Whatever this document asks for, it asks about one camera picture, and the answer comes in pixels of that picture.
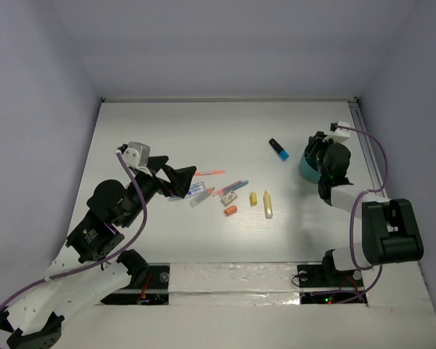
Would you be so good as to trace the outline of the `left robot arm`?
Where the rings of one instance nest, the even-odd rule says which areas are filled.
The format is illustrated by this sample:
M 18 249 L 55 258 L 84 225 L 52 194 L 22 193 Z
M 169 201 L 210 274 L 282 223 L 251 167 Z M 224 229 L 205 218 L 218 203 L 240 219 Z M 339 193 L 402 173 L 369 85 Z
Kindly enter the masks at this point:
M 77 315 L 114 291 L 146 281 L 149 265 L 131 248 L 140 235 L 124 243 L 120 230 L 139 214 L 148 214 L 147 204 L 155 194 L 186 197 L 196 168 L 173 169 L 167 156 L 139 160 L 133 152 L 116 151 L 130 184 L 101 182 L 87 201 L 88 212 L 44 277 L 0 305 L 0 330 L 9 332 L 9 348 L 51 348 Z

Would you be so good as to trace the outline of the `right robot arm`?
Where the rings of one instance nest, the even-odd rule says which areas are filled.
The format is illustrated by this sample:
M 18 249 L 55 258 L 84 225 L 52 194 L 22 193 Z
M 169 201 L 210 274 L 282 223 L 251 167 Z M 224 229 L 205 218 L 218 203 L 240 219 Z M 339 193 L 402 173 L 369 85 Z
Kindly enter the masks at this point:
M 381 188 L 362 189 L 347 177 L 351 153 L 344 145 L 349 129 L 309 137 L 300 167 L 317 173 L 318 195 L 329 206 L 349 213 L 344 248 L 328 250 L 321 263 L 298 265 L 302 288 L 339 287 L 356 273 L 375 266 L 419 261 L 424 255 L 419 227 L 409 200 L 381 196 Z

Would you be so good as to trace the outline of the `pink orange thin pen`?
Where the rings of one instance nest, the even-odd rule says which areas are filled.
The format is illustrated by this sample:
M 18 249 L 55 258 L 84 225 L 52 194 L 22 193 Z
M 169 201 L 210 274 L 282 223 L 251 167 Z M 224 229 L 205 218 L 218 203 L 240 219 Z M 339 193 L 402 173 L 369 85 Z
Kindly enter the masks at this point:
M 227 172 L 225 170 L 214 170 L 214 171 L 205 171 L 205 172 L 196 172 L 194 174 L 194 177 L 204 177 L 204 176 L 210 176 L 210 175 L 223 175 Z

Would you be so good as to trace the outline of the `blue capped black highlighter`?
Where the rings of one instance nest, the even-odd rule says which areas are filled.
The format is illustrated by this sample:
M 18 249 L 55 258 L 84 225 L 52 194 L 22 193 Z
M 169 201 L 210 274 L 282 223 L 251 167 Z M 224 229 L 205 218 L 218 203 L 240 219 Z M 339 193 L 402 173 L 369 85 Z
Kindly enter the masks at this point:
M 277 153 L 281 160 L 286 161 L 289 158 L 289 154 L 274 138 L 269 139 L 269 145 Z

